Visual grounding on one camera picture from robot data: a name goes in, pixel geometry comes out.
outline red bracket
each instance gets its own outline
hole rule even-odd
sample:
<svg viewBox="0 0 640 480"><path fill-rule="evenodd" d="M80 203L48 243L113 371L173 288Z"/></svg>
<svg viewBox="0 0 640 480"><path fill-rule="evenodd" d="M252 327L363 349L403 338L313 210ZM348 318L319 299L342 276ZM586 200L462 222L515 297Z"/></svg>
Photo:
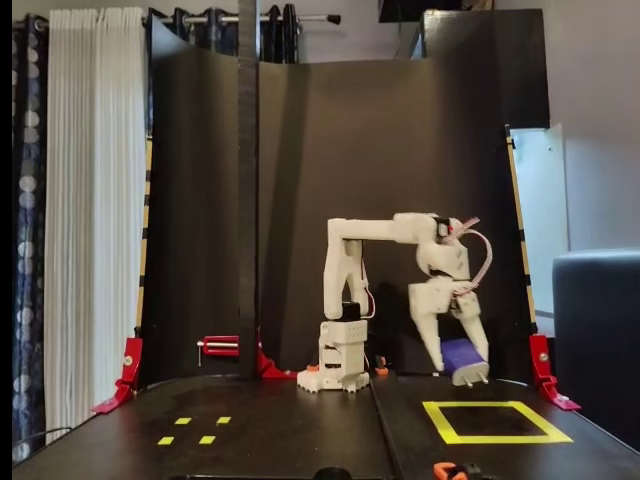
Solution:
<svg viewBox="0 0 640 480"><path fill-rule="evenodd" d="M551 375L547 337L540 334L531 335L529 337L529 346L531 348L534 380L542 396L562 410L579 410L581 408L580 405L561 395L556 388L558 379Z"/></svg>
<svg viewBox="0 0 640 480"><path fill-rule="evenodd" d="M94 413L109 413L123 403L131 400L138 387L138 373L140 358L142 357L142 339L127 338L124 347L124 362L122 377L116 380L116 393L109 400L105 400L91 409Z"/></svg>
<svg viewBox="0 0 640 480"><path fill-rule="evenodd" d="M239 357L240 356L240 343L237 335L216 335L204 337L202 342L198 343L202 345L202 353L213 357ZM262 351L262 342L258 339L258 374L262 378L296 378L296 372L282 370L276 367L273 360L267 357Z"/></svg>

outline robotic arm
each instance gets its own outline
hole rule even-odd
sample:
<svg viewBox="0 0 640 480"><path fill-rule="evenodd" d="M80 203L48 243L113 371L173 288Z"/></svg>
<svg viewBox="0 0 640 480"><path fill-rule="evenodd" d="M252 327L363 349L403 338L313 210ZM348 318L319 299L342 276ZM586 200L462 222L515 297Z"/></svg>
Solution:
<svg viewBox="0 0 640 480"><path fill-rule="evenodd" d="M420 213L399 213L394 215L393 220L346 220L335 218L328 221L328 248L324 269L324 313L329 322L323 322L320 335L320 365L317 372L302 372L298 376L298 384L307 390L317 391L322 388L344 388L354 391L368 384L369 378L366 372L363 377L353 376L353 369L349 370L352 375L343 371L342 377L338 371L331 373L335 381L330 382L333 387L329 387L320 380L311 381L310 377L325 377L323 374L323 352L336 350L338 356L342 351L346 351L340 341L335 341L329 333L334 332L334 323L345 321L342 293L345 284L349 287L351 302L359 306L360 316L358 319L351 319L351 322L364 322L366 340L366 321L362 320L369 311L369 291L366 270L362 259L363 240L386 240L396 243L417 245L416 261L420 269L430 278L424 283L409 285L409 303L411 317L416 324L423 343L438 371L445 369L443 361L440 337L438 335L438 313L452 311L453 315L462 323L467 336L471 340L477 353L481 357L481 363L486 365L480 370L474 370L477 378L468 379L466 377L456 378L454 384L467 383L469 380L483 380L488 373L488 342L480 322L480 306L473 289L479 283L481 277L486 273L491 262L491 247L486 238L469 227L477 222L474 219L462 224L454 218L442 218L435 214ZM458 237L465 233L475 233L480 235L487 244L487 261L476 276L470 280L469 260L467 249L458 241ZM349 351L354 357L362 362L364 357L364 340L358 347L358 353L350 347ZM331 365L352 364L346 361L333 361Z"/></svg>

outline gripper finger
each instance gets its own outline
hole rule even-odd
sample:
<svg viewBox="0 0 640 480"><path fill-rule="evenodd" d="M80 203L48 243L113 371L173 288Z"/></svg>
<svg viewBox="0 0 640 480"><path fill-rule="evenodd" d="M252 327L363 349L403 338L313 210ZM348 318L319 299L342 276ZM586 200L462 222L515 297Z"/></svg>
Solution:
<svg viewBox="0 0 640 480"><path fill-rule="evenodd" d="M467 333L469 340L476 350L480 354L480 356L484 359L485 362L489 361L489 342L487 341L487 336L484 333L484 328L482 328L482 322L480 321L479 316L471 316L471 317L459 317L460 323L464 328L464 331Z"/></svg>
<svg viewBox="0 0 640 480"><path fill-rule="evenodd" d="M442 350L440 349L440 335L438 333L438 318L436 314L422 314L413 319L422 342L431 357L433 366L441 372L444 370Z"/></svg>

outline cable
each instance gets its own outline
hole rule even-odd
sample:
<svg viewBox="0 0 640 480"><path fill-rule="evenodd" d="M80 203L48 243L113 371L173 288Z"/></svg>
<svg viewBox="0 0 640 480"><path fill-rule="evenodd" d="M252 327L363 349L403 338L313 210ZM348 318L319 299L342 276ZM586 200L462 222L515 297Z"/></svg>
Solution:
<svg viewBox="0 0 640 480"><path fill-rule="evenodd" d="M491 262L493 261L493 249L491 248L491 242L489 242L487 237L482 235L477 230L473 230L472 228L469 228L475 225L476 223L478 223L479 221L480 219L478 219L477 217L473 217L467 220L466 222L464 222L459 227L454 228L449 235L447 235L442 239L443 243L449 243L454 240L457 240L458 238L460 238L463 235L466 235L467 233L471 233L473 235L477 235L478 237L480 237L484 241L485 247L487 249L487 256L484 260L484 263L482 264L482 267L480 267L480 270L478 270L478 273L476 274L476 276L473 277L473 280L471 280L471 284L468 287L465 287L453 292L456 296L464 295L465 293L469 293L472 290L475 290L476 288L478 288L478 285L480 285L482 278L485 276L485 274L489 270L489 267L491 266Z"/></svg>
<svg viewBox="0 0 640 480"><path fill-rule="evenodd" d="M360 256L360 276L364 282L364 291L367 292L369 303L371 304L371 313L362 317L364 320L370 320L376 314L376 299L373 298L373 294L369 291L369 279L367 278L367 271L364 269L364 241L360 241L362 244L361 256Z"/></svg>
<svg viewBox="0 0 640 480"><path fill-rule="evenodd" d="M34 433L33 435L29 435L28 437L25 437L22 440L19 440L18 442L14 443L11 446L11 449L13 450L14 448L22 445L25 442L28 442L28 441L33 440L33 439L38 438L38 437L42 437L43 435L49 435L50 433L59 432L60 430L70 431L70 430L73 430L73 428L71 428L71 427L50 428L49 430L45 430L43 432Z"/></svg>

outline dark blue curtain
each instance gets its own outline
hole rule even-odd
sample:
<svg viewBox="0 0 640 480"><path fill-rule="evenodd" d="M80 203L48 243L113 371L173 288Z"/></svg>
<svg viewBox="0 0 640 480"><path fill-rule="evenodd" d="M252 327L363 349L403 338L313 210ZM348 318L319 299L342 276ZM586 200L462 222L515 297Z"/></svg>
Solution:
<svg viewBox="0 0 640 480"><path fill-rule="evenodd" d="M48 37L29 15L12 32L12 444L45 429L44 206ZM13 450L20 461L44 436Z"/></svg>
<svg viewBox="0 0 640 480"><path fill-rule="evenodd" d="M262 22L260 28L260 59L270 63L298 63L298 17L295 6L287 3L282 11L274 5L264 14L268 17ZM224 22L223 17L237 16L220 8L208 8L202 13L190 13L182 8L176 8L173 15L150 8L148 18L155 16L163 19L166 27L179 38L200 48L222 53L224 55L238 55L238 23ZM185 23L186 17L205 17L206 23ZM150 52L151 62L151 38L152 23L148 22L147 48ZM148 77L147 98L147 132L153 132L153 78L151 69Z"/></svg>

